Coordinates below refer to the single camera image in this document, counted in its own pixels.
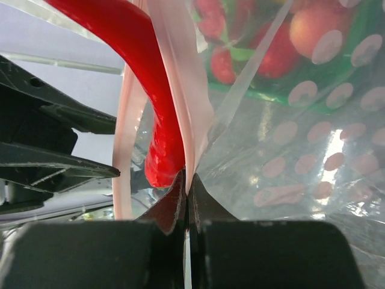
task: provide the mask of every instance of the transparent plastic film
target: transparent plastic film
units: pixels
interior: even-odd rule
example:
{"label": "transparent plastic film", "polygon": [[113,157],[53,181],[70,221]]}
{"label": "transparent plastic film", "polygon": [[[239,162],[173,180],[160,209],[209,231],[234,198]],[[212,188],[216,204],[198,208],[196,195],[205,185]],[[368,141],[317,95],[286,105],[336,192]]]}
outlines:
{"label": "transparent plastic film", "polygon": [[385,230],[385,2],[192,7],[215,109],[197,169],[206,189],[242,220],[335,223],[381,288],[384,246],[371,228]]}
{"label": "transparent plastic film", "polygon": [[182,134],[186,191],[189,191],[214,120],[207,74],[197,52],[195,26],[185,3],[179,0],[150,1],[149,11]]}
{"label": "transparent plastic film", "polygon": [[58,10],[52,8],[52,6],[45,3],[44,0],[0,0],[0,3],[19,9],[53,25],[71,30],[88,39],[101,42],[100,38],[96,37]]}
{"label": "transparent plastic film", "polygon": [[[146,0],[135,0],[133,4],[143,11],[147,11]],[[131,204],[131,159],[146,103],[147,93],[126,64],[123,72],[112,158],[112,165],[120,171],[120,177],[112,180],[116,220],[134,218]]]}

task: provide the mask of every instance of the tomato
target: tomato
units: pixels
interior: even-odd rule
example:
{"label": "tomato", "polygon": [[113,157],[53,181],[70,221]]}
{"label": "tomato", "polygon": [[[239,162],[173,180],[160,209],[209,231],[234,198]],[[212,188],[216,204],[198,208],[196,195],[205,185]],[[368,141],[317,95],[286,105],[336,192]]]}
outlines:
{"label": "tomato", "polygon": [[[273,0],[276,3],[284,4],[286,0]],[[308,7],[309,5],[313,4],[315,0],[294,0],[294,3],[292,7],[290,8],[291,13],[297,13],[298,11],[302,10],[303,8]]]}
{"label": "tomato", "polygon": [[202,21],[197,23],[199,31],[203,36],[212,40],[219,40],[226,27],[226,20],[222,14],[208,14]]}
{"label": "tomato", "polygon": [[194,4],[203,18],[205,18],[207,14],[224,15],[224,8],[221,0],[194,0]]}
{"label": "tomato", "polygon": [[355,8],[346,8],[337,0],[323,0],[299,11],[291,20],[290,39],[301,55],[312,59],[318,42],[330,31],[342,33],[345,43]]}
{"label": "tomato", "polygon": [[230,51],[221,47],[216,47],[211,57],[211,71],[213,76],[224,84],[233,84],[236,75],[233,70]]}
{"label": "tomato", "polygon": [[[256,49],[271,23],[265,25],[250,42],[249,47]],[[274,36],[257,73],[266,78],[280,78],[290,72],[300,60],[300,55],[290,41],[290,23],[283,22]]]}
{"label": "tomato", "polygon": [[230,39],[239,40],[244,34],[244,28],[251,16],[257,13],[257,5],[255,0],[237,0],[235,19],[230,28]]}

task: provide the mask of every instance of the metal rod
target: metal rod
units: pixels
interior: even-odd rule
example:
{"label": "metal rod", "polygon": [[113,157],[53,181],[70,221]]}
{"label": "metal rod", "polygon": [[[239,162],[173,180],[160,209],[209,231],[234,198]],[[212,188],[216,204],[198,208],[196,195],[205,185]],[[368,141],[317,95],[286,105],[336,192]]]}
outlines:
{"label": "metal rod", "polygon": [[80,63],[68,60],[59,60],[48,57],[33,56],[14,52],[0,51],[0,54],[11,61],[25,61],[31,63],[47,64],[57,67],[73,68],[94,72],[102,72],[107,74],[122,75],[123,68],[101,66],[96,64]]}

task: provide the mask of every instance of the black plastic part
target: black plastic part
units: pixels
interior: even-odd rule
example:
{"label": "black plastic part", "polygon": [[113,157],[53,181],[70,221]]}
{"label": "black plastic part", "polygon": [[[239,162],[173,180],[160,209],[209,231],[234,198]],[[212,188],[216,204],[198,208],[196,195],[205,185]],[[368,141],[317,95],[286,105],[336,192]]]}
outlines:
{"label": "black plastic part", "polygon": [[365,288],[349,244],[321,222],[206,222],[196,288]]}
{"label": "black plastic part", "polygon": [[154,229],[137,222],[32,225],[12,248],[2,288],[144,288]]}
{"label": "black plastic part", "polygon": [[113,134],[115,117],[74,101],[2,56],[0,122],[0,179],[14,192],[0,214],[37,208],[53,193],[119,176],[113,167],[71,156],[78,139],[73,129]]}
{"label": "black plastic part", "polygon": [[365,287],[335,226],[241,222],[197,175],[188,198],[184,185],[181,172],[136,221],[31,226],[0,270],[3,288],[183,289],[188,228],[193,289]]}
{"label": "black plastic part", "polygon": [[3,253],[4,253],[4,233],[1,232],[0,233],[0,259],[2,258],[3,256]]}
{"label": "black plastic part", "polygon": [[15,98],[28,97],[33,108],[38,108],[66,127],[94,134],[115,133],[115,117],[82,105],[3,56],[0,56],[0,72],[2,108]]}

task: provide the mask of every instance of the red pepper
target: red pepper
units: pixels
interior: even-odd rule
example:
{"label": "red pepper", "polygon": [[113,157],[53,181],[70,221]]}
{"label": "red pepper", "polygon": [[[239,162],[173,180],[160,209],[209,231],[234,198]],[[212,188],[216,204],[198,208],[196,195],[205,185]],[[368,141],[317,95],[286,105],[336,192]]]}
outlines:
{"label": "red pepper", "polygon": [[45,0],[110,45],[149,95],[155,116],[145,172],[168,187],[185,165],[182,137],[150,17],[127,0]]}

